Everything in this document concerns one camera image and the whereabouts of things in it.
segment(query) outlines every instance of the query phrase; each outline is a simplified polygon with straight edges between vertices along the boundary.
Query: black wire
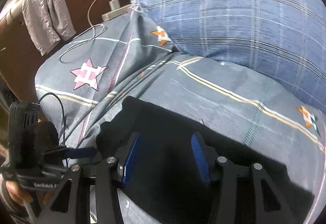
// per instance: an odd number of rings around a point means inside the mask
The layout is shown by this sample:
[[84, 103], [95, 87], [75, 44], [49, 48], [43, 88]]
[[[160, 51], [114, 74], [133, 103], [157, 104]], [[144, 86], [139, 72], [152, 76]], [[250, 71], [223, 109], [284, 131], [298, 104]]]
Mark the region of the black wire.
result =
[[66, 119], [65, 119], [65, 111], [63, 109], [63, 104], [62, 104], [62, 101], [60, 100], [60, 98], [53, 92], [48, 92], [46, 94], [44, 94], [38, 101], [37, 101], [37, 104], [40, 104], [40, 102], [48, 95], [52, 95], [54, 97], [57, 98], [57, 100], [59, 101], [60, 105], [61, 105], [61, 110], [62, 110], [62, 119], [63, 119], [63, 135], [62, 135], [62, 143], [63, 145], [65, 146], [66, 145], [66, 134], [65, 134], [65, 131], [66, 131]]

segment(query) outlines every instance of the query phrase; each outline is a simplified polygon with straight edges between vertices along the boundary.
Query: power strip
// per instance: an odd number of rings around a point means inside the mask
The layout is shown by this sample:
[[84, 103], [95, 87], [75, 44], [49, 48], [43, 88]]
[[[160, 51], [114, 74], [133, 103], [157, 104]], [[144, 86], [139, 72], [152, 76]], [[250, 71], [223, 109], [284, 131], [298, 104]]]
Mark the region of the power strip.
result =
[[112, 19], [122, 15], [122, 14], [125, 14], [128, 11], [128, 9], [130, 8], [130, 6], [131, 5], [129, 4], [129, 5], [126, 5], [124, 7], [118, 8], [116, 10], [110, 11], [108, 13], [104, 13], [102, 15], [102, 20], [103, 21], [109, 21], [109, 20], [112, 20]]

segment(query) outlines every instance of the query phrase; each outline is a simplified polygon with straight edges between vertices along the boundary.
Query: metal screw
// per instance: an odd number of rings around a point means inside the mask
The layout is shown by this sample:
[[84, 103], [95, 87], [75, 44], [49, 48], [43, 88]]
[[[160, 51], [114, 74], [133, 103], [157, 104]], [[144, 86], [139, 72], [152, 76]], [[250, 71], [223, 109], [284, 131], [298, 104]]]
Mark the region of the metal screw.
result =
[[107, 159], [106, 159], [106, 162], [107, 162], [107, 163], [115, 163], [116, 160], [117, 160], [117, 159], [116, 159], [115, 157], [110, 157], [110, 158], [107, 158]]
[[79, 166], [78, 164], [73, 165], [73, 166], [71, 167], [71, 170], [72, 170], [72, 171], [78, 171], [79, 169], [80, 169], [80, 166]]
[[261, 166], [259, 163], [255, 163], [255, 164], [254, 164], [254, 168], [255, 168], [256, 170], [261, 170], [261, 169], [263, 168], [263, 166]]
[[223, 157], [223, 156], [219, 156], [219, 157], [217, 158], [217, 160], [218, 160], [218, 162], [220, 162], [220, 163], [226, 163], [226, 161], [227, 161], [226, 157]]

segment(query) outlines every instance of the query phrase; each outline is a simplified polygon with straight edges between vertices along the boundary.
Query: beige folded garment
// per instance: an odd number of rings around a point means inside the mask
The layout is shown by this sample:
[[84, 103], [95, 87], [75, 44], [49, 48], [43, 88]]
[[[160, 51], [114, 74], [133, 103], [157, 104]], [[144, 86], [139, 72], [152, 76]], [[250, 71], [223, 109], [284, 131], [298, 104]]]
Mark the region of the beige folded garment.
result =
[[65, 0], [22, 0], [22, 14], [41, 55], [50, 52], [60, 39], [68, 40], [76, 33]]

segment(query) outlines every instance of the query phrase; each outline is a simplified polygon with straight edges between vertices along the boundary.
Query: blue gripper pad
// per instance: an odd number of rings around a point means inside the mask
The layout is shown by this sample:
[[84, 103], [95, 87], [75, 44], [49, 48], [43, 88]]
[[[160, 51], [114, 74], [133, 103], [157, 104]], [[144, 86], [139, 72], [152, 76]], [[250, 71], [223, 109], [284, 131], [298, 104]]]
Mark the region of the blue gripper pad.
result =
[[130, 148], [126, 162], [123, 165], [123, 177], [121, 180], [121, 183], [123, 184], [129, 183], [132, 178], [132, 174], [137, 163], [137, 157], [139, 155], [140, 145], [140, 136], [138, 133], [132, 147]]
[[209, 186], [211, 183], [211, 178], [209, 177], [209, 166], [196, 134], [193, 134], [191, 137], [191, 149], [195, 157], [200, 177], [205, 185]]

